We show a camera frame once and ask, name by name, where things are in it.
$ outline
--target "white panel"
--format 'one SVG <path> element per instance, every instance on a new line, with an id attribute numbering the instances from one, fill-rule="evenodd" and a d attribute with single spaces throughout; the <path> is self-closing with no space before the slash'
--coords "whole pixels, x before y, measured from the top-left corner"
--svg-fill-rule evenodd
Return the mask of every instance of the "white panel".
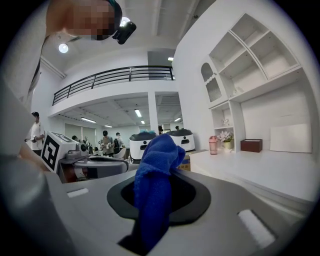
<path id="1" fill-rule="evenodd" d="M 310 123 L 308 105 L 299 82 L 241 104 L 246 139 L 262 139 L 270 149 L 270 128 Z"/>
<path id="2" fill-rule="evenodd" d="M 311 127 L 306 123 L 272 127 L 270 139 L 271 151 L 312 152 Z"/>

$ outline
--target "white counter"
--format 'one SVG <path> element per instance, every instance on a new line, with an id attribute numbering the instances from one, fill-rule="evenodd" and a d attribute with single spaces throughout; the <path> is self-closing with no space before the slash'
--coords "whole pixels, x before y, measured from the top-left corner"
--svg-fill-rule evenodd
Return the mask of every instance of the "white counter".
<path id="1" fill-rule="evenodd" d="M 228 175 L 302 204 L 314 202 L 319 191 L 320 168 L 309 153 L 205 151 L 190 155 L 190 161 L 192 172 Z"/>

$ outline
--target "white board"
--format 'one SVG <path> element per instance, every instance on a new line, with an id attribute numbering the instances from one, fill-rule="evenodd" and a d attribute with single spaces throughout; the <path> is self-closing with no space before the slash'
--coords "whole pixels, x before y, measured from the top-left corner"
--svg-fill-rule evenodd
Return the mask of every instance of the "white board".
<path id="1" fill-rule="evenodd" d="M 302 123 L 270 128 L 270 150 L 282 152 L 312 152 L 310 124 Z"/>

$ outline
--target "white wall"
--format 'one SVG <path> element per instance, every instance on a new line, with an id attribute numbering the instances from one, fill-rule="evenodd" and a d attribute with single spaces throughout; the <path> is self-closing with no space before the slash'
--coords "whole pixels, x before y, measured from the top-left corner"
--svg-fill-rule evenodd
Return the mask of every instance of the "white wall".
<path id="1" fill-rule="evenodd" d="M 313 94 L 316 96 L 319 116 L 319 65 L 294 22 L 272 1 L 217 0 L 183 37 L 172 63 L 179 90 L 183 123 L 194 133 L 197 150 L 209 149 L 208 138 L 214 133 L 207 102 L 202 90 L 199 89 L 204 83 L 201 76 L 203 60 L 244 13 L 267 26 L 292 50 L 310 81 Z"/>
<path id="2" fill-rule="evenodd" d="M 110 84 L 95 89 L 83 91 L 79 94 L 71 96 L 50 108 L 49 117 L 56 116 L 60 113 L 92 104 L 105 102 L 107 97 L 135 94 L 135 93 L 148 93 L 148 92 L 177 92 L 176 81 L 165 80 L 143 80 L 122 82 Z"/>
<path id="3" fill-rule="evenodd" d="M 130 147 L 129 138 L 133 134 L 139 133 L 139 126 L 124 126 L 124 127 L 118 127 L 118 128 L 107 128 L 104 127 L 102 131 L 106 130 L 108 132 L 108 135 L 111 136 L 113 139 L 117 138 L 116 134 L 120 133 L 121 138 L 123 140 L 123 143 L 126 148 Z"/>
<path id="4" fill-rule="evenodd" d="M 65 74 L 67 77 L 62 80 L 59 90 L 99 72 L 144 65 L 148 65 L 148 51 L 145 49 L 127 49 L 97 55 L 95 58 L 90 58 L 66 70 Z"/>
<path id="5" fill-rule="evenodd" d="M 58 89 L 62 79 L 46 67 L 41 66 L 40 72 L 38 84 L 33 91 L 31 112 L 39 113 L 40 122 L 44 126 L 44 130 L 47 131 L 51 129 L 51 126 L 55 125 L 54 120 L 48 118 L 48 116 L 54 100 L 54 93 Z"/>
<path id="6" fill-rule="evenodd" d="M 270 149 L 270 128 L 310 124 L 308 103 L 301 83 L 274 90 L 241 104 L 245 137 L 263 139 Z"/>

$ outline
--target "railing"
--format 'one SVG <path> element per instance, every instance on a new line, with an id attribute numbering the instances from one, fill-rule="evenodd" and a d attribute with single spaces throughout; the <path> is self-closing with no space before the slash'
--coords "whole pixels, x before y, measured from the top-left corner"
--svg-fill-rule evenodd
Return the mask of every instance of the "railing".
<path id="1" fill-rule="evenodd" d="M 109 84 L 141 80 L 174 80 L 172 66 L 130 66 L 121 67 L 87 76 L 54 94 L 53 104 L 84 90 Z"/>

